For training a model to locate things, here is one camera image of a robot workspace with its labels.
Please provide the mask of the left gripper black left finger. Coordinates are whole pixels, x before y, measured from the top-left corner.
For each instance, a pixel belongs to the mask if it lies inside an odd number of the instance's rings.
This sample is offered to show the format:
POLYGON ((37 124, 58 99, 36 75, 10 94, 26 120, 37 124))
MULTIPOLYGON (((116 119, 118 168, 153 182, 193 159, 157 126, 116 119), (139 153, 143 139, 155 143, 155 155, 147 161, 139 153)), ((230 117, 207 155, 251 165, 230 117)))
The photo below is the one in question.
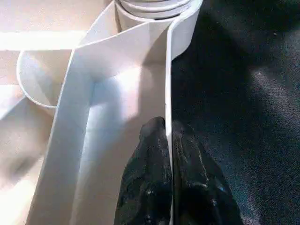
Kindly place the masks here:
POLYGON ((139 133, 139 143, 124 169, 115 210, 116 225, 168 225, 173 177, 165 119, 154 117, 139 133))

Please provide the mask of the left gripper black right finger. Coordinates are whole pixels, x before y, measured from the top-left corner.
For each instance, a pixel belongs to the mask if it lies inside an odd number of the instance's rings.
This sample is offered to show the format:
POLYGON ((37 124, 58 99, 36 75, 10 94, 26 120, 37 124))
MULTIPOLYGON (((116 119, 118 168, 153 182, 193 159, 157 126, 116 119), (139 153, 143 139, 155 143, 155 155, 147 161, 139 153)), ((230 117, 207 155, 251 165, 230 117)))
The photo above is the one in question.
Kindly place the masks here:
POLYGON ((172 123, 174 224, 240 225, 240 209, 217 163, 191 127, 172 123))

